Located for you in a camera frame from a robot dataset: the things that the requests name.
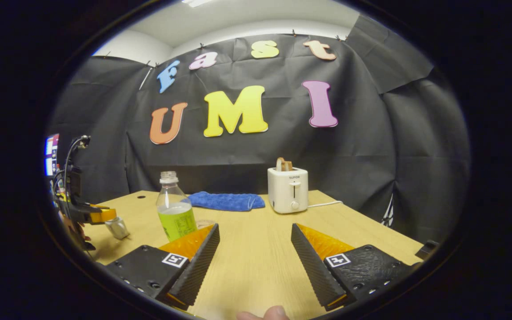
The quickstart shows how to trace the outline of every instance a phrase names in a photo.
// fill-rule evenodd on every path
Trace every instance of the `foam letter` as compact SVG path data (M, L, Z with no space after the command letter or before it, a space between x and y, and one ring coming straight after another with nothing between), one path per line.
M262 57L275 57L280 53L276 45L276 42L272 40L254 42L252 44L252 56L257 59Z
M161 83L161 89L159 89L159 93L163 93L165 89L167 89L170 85L175 82L175 79L172 77L175 77L177 74L177 68L176 66L179 64L179 60L173 61L169 65L169 67L166 67L165 70L161 71L159 75L157 76L157 79L159 79L159 82Z
M329 105L329 97L327 97L329 83L305 81L301 85L307 88L311 99L313 116L309 119L309 124L315 127L336 126L339 122L331 113L331 105Z
M189 65L189 69L196 70L199 68L208 68L217 62L216 52L207 52L195 58L195 61Z
M150 140L155 144L168 144L171 140L175 139L179 128L181 127L181 118L183 109L187 107L187 103L178 103L174 105L171 110L173 111L173 120L171 121L171 129L167 133L161 132L161 124L163 123L163 116L167 113L167 108L157 109L153 111L151 117Z
M311 53L323 60L335 60L336 56L333 53L327 53L325 49L329 49L328 44L323 44L317 40L304 42L303 45L305 47L309 47L311 49Z
M222 128L219 125L219 117L228 133L233 133L236 124L242 115L242 123L238 130L242 133L264 132L268 130L268 124L262 116L261 98L264 87L251 85L240 92L236 103L232 104L223 91L211 92L205 95L205 101L209 103L209 119L205 136L220 136Z

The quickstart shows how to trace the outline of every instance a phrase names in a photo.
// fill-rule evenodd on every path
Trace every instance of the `finger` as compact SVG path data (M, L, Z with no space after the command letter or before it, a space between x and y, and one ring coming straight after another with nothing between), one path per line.
M273 306L266 310L264 320L290 320L290 318L286 315L283 306Z
M239 312L236 314L236 320L262 320L262 318L250 312Z

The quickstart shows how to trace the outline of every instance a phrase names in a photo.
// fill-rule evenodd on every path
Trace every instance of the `white wall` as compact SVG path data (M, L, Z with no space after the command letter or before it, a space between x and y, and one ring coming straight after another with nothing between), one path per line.
M169 45L150 35L124 30L102 45L93 56L122 57L144 64L150 61L149 65L155 65L155 63L162 63L169 59L172 49Z
M350 21L349 24L354 25L357 18L358 14L350 17L352 21ZM266 20L253 22L251 24L239 24L234 27L209 32L203 36L178 45L171 51L167 59L171 59L172 57L178 56L182 53L197 49L200 47L200 43L207 45L249 35L291 34L292 29L296 34L319 35L327 36L329 38L335 38L335 36L339 35L339 37L343 39L345 39L351 31L350 27L307 20Z

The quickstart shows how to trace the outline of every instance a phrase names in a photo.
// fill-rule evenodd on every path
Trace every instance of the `blue letter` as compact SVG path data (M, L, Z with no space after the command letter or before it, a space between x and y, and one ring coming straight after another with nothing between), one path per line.
M170 85L175 82L175 79L172 77L175 77L177 74L177 68L176 66L179 64L179 60L173 61L172 64L169 65L169 67L166 67L165 70L161 71L159 75L157 76L157 79L159 79L159 82L161 82L161 89L159 89L159 93L163 93L165 89L167 89Z

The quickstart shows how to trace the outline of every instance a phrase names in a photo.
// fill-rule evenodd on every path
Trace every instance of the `blue towel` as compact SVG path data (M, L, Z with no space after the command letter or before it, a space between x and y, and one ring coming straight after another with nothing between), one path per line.
M253 208L264 208L262 197L256 194L209 194L205 191L189 196L195 207L225 211L250 211Z

